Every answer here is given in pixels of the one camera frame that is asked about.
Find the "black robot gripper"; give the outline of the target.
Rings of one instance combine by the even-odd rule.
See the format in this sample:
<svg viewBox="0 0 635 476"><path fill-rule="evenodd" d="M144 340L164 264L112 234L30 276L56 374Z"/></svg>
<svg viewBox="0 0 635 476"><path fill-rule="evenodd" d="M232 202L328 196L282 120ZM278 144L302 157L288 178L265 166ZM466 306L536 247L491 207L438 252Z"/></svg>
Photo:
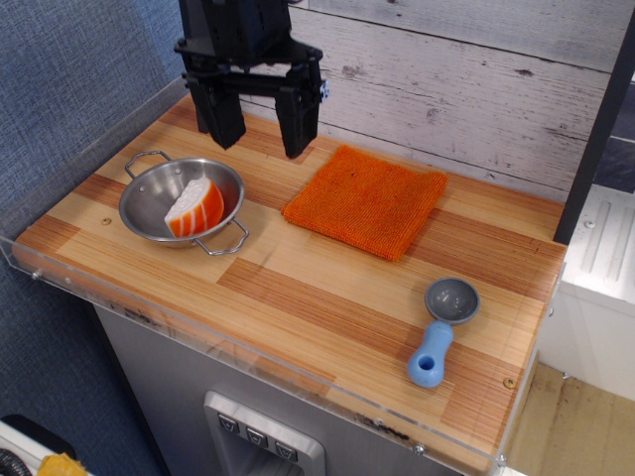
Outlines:
<svg viewBox="0 0 635 476"><path fill-rule="evenodd" d="M245 134L237 93L274 96L286 155L300 156L318 133L328 98L322 51L294 40L287 1L181 1L184 79L214 142L227 150Z"/></svg>

